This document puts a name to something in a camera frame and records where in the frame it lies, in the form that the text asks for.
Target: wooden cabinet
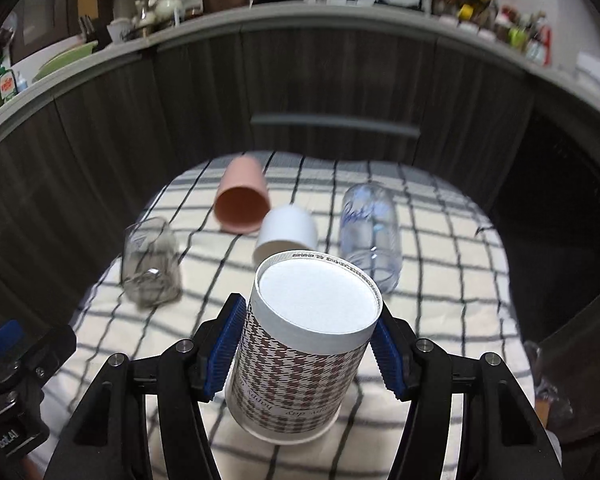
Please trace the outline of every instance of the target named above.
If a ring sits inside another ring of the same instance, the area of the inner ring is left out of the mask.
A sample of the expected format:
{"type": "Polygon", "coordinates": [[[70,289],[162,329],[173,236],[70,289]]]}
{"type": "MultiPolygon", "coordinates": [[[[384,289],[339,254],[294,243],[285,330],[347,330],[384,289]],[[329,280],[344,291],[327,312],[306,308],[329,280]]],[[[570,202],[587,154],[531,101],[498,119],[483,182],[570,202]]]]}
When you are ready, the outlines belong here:
{"type": "Polygon", "coordinates": [[[484,210],[497,197],[529,122],[524,70],[439,39],[413,165],[458,187],[484,210]]]}
{"type": "Polygon", "coordinates": [[[154,73],[181,171],[253,149],[237,32],[159,50],[154,73]]]}
{"type": "Polygon", "coordinates": [[[279,124],[253,124],[258,148],[411,162],[429,89],[432,40],[332,27],[274,28],[244,32],[242,48],[252,123],[267,114],[282,116],[279,124]],[[326,116],[331,124],[289,125],[285,114],[326,116]],[[349,120],[371,125],[352,127],[349,120]],[[392,128],[411,133],[392,135],[392,128]],[[321,150],[323,142],[333,149],[321,150]]]}
{"type": "Polygon", "coordinates": [[[76,165],[121,233],[179,174],[151,60],[92,78],[58,96],[56,107],[76,165]]]}
{"type": "Polygon", "coordinates": [[[11,63],[80,34],[78,16],[90,16],[96,27],[104,26],[113,19],[112,9],[113,0],[20,0],[13,9],[18,27],[11,44],[11,63]]]}
{"type": "Polygon", "coordinates": [[[0,142],[0,324],[39,337],[68,322],[122,248],[86,175],[53,102],[0,142]]]}
{"type": "Polygon", "coordinates": [[[78,0],[20,0],[13,10],[18,16],[11,45],[13,63],[80,33],[78,0]]]}

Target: teapot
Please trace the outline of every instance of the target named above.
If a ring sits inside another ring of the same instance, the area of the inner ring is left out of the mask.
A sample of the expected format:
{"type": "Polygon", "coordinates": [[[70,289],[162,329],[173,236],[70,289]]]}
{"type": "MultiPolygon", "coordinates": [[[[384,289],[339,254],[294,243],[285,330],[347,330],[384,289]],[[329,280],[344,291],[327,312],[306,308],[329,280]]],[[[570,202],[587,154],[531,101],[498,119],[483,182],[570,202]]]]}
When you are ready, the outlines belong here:
{"type": "Polygon", "coordinates": [[[153,25],[155,23],[155,13],[152,10],[149,10],[144,0],[136,0],[136,11],[138,13],[132,20],[135,28],[153,25]]]}
{"type": "Polygon", "coordinates": [[[159,22],[173,19],[174,12],[182,13],[183,5],[180,0],[158,0],[155,4],[155,17],[159,22]]]}

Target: countertop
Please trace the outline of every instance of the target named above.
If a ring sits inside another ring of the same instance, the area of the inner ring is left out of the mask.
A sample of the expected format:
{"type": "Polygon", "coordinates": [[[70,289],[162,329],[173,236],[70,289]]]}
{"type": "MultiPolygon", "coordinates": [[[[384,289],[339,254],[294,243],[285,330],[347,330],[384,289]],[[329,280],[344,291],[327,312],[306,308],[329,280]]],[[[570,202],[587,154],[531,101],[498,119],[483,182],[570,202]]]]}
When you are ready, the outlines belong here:
{"type": "MultiPolygon", "coordinates": [[[[194,38],[206,35],[215,36],[224,32],[253,30],[263,28],[289,27],[293,22],[306,26],[311,23],[318,27],[347,28],[352,23],[361,27],[366,22],[368,28],[379,32],[402,35],[430,35],[452,40],[456,45],[464,44],[473,55],[486,53],[496,56],[505,65],[522,69],[531,76],[562,88],[569,94],[585,102],[600,113],[600,99],[580,88],[575,81],[565,77],[557,70],[545,68],[526,60],[520,54],[502,44],[489,43],[462,30],[449,27],[422,13],[408,10],[396,10],[386,6],[318,6],[301,3],[271,4],[256,7],[241,7],[202,16],[199,19],[183,23],[179,27],[156,32],[148,38],[139,38],[120,45],[114,45],[86,58],[78,60],[33,84],[24,92],[0,108],[0,126],[12,121],[13,127],[24,121],[30,113],[42,107],[55,95],[62,94],[81,82],[104,73],[114,66],[126,64],[141,57],[143,50],[170,48],[187,43],[194,38]],[[23,108],[29,108],[29,114],[18,114],[23,108]]],[[[13,128],[3,128],[0,138],[13,128]]]]}

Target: table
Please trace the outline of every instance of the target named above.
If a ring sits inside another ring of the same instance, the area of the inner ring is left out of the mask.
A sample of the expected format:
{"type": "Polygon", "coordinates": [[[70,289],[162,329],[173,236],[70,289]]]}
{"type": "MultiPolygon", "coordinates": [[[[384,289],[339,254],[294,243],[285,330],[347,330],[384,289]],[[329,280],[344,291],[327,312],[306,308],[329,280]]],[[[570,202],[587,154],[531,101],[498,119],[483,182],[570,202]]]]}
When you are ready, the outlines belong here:
{"type": "MultiPolygon", "coordinates": [[[[392,314],[447,352],[477,358],[500,354],[533,402],[529,364],[509,299],[507,259],[489,219],[446,182],[384,162],[333,162],[280,152],[255,152],[269,183],[272,206],[293,202],[312,212],[318,250],[338,253],[344,192],[373,180],[394,192],[403,263],[400,282],[385,298],[392,314]]],[[[142,214],[169,220],[182,250],[184,293],[177,303],[139,308],[119,286],[120,258],[85,296],[74,317],[75,354],[45,387],[43,419],[52,436],[33,458],[44,467],[67,422],[107,357],[160,354],[213,319],[231,292],[248,298],[256,234],[219,230],[212,213],[218,182],[232,156],[210,160],[165,186],[142,214]]],[[[146,398],[154,477],[165,478],[157,399],[146,398]]],[[[240,428],[222,394],[200,405],[218,469],[225,479],[385,478],[395,457],[409,403],[385,389],[370,349],[330,431],[314,442],[278,447],[240,428]]],[[[462,398],[455,395],[443,478],[455,478],[462,398]]]]}

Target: green bowl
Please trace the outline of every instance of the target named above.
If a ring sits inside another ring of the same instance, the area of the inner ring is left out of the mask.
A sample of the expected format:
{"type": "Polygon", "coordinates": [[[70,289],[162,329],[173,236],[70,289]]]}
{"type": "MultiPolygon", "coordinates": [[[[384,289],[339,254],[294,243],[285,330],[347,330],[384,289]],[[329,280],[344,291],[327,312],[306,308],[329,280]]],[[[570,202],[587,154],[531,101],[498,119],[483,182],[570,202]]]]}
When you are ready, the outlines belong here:
{"type": "Polygon", "coordinates": [[[93,49],[97,44],[98,41],[90,41],[89,43],[74,46],[69,50],[61,52],[57,56],[52,57],[42,67],[40,67],[40,71],[33,78],[33,82],[41,80],[44,76],[55,72],[63,66],[67,66],[74,61],[78,61],[83,57],[87,57],[91,52],[93,52],[93,49]]]}

